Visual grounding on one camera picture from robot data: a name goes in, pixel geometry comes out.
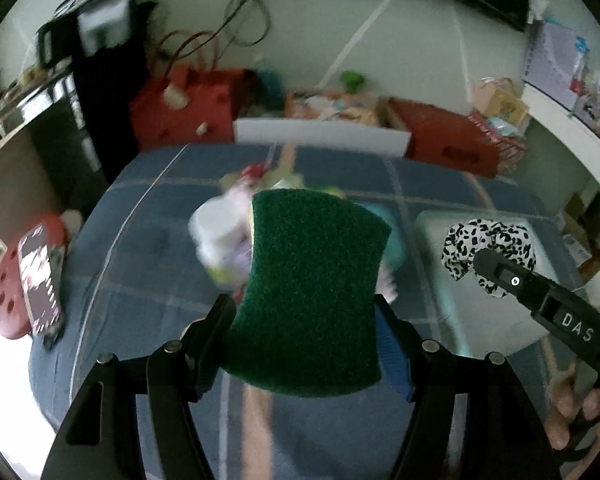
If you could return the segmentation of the person's hand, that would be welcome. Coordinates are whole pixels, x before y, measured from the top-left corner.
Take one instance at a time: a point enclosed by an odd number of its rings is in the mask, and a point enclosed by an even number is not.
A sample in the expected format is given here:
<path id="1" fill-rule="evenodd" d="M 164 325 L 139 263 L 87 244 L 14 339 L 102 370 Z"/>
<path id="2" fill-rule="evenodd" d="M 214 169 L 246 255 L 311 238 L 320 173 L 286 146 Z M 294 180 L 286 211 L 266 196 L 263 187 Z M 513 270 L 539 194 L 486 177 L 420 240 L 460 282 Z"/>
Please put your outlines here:
<path id="1" fill-rule="evenodd" d="M 548 389 L 545 421 L 565 479 L 600 479 L 600 380 L 580 359 L 559 372 Z"/>

